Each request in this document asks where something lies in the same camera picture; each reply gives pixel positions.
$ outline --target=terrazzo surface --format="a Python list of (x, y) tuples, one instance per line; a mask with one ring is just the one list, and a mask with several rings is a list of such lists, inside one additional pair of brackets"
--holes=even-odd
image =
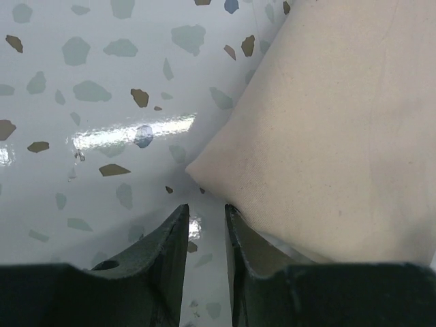
[(291, 4), (2, 1), (0, 262), (90, 268), (189, 203), (181, 326), (230, 326), (224, 203), (184, 171)]

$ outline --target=glossy white surface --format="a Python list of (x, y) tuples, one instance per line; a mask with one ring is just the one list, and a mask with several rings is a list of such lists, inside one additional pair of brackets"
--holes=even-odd
[(0, 262), (90, 268), (188, 202), (181, 326), (230, 326), (223, 203), (184, 170), (284, 20), (280, 0), (3, 1)]

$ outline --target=blue speck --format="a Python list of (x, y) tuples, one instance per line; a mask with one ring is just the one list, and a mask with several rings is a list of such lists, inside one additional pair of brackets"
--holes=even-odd
[(153, 141), (153, 130), (148, 125), (138, 127), (134, 144), (139, 146), (139, 149), (146, 148)]
[(236, 10), (239, 9), (238, 0), (225, 0), (224, 9), (233, 14)]

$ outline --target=beige cloth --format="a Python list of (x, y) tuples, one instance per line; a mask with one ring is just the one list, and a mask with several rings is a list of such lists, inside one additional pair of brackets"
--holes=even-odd
[(436, 248), (436, 1), (296, 0), (227, 125), (187, 168), (318, 261)]

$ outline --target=tan fabric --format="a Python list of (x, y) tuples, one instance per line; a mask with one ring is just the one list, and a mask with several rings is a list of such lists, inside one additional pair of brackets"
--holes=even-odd
[(188, 167), (317, 260), (436, 248), (436, 1), (296, 0), (227, 125)]

